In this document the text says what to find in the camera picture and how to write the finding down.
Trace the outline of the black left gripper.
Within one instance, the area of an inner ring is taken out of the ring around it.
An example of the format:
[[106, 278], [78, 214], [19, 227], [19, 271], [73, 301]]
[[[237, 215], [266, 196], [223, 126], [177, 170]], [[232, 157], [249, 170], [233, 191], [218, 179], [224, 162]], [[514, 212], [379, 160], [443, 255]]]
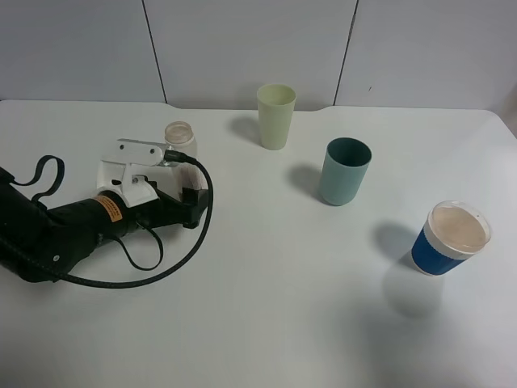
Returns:
[[208, 189], [183, 188], [180, 202], [161, 191], [157, 182], [149, 183], [158, 198], [135, 207], [127, 207], [113, 191], [102, 191], [95, 197], [107, 213], [107, 224], [102, 231], [110, 236], [123, 237], [144, 226], [154, 230], [172, 225], [195, 229], [199, 225], [208, 207]]

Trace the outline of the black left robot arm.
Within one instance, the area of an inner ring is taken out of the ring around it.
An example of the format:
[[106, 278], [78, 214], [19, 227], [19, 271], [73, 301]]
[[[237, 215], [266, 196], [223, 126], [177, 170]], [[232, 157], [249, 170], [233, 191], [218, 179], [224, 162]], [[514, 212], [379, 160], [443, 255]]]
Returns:
[[[208, 232], [213, 190], [184, 189], [180, 202], [164, 192], [142, 205], [127, 207], [113, 191], [54, 209], [46, 209], [15, 189], [15, 178], [1, 171], [1, 265], [25, 281], [64, 280], [99, 289], [131, 289], [150, 285], [179, 270], [199, 250]], [[70, 271], [97, 248], [136, 230], [153, 234], [159, 227], [202, 225], [194, 247], [175, 265], [147, 279], [126, 282], [89, 280]]]

